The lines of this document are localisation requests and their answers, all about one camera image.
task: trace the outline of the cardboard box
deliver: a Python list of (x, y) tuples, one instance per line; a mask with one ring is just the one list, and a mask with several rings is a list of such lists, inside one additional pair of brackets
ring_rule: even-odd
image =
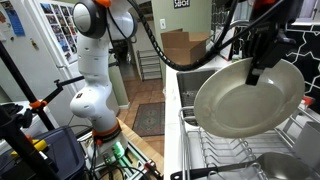
[(192, 64), (206, 53), (208, 32), (183, 32), (182, 29), (161, 33), (165, 55), (176, 64)]

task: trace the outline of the kitchen sink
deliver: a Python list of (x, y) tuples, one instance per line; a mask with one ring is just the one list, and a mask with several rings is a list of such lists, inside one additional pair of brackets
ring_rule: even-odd
[[(181, 99), (181, 106), (193, 106), (196, 95), (206, 80), (211, 77), (217, 69), (202, 69), (188, 72), (178, 72), (178, 87)], [(194, 116), (193, 110), (186, 110), (184, 117)], [(197, 126), (196, 120), (188, 120), (187, 123)]]

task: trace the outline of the electrical outlet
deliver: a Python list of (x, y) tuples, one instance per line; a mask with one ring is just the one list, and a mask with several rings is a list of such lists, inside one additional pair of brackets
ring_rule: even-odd
[(160, 19), (160, 29), (166, 29), (166, 20)]

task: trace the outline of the wire dish rack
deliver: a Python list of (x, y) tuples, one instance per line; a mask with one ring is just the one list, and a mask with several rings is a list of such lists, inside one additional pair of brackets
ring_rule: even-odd
[[(195, 120), (195, 117), (184, 117), (183, 113), (193, 109), (193, 106), (183, 107), (179, 112), (184, 180), (191, 179), (190, 169), (252, 161), (266, 152), (280, 152), (294, 156), (292, 147), (295, 142), (295, 135), (290, 131), (293, 129), (293, 132), (299, 134), (306, 121), (319, 123), (316, 118), (299, 107), (285, 123), (273, 130), (248, 138), (224, 139), (214, 136), (200, 127), (186, 130), (185, 122)], [(261, 169), (260, 164), (253, 163), (249, 167), (240, 170), (219, 173), (210, 172), (207, 177), (200, 179), (266, 180), (268, 177)], [(320, 179), (320, 175), (313, 172), (307, 179)]]

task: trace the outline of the floor mat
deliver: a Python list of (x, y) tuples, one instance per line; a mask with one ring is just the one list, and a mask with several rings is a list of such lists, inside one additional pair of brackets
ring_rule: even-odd
[(164, 122), (164, 102), (140, 104), (133, 124), (133, 131), (141, 137), (164, 135)]

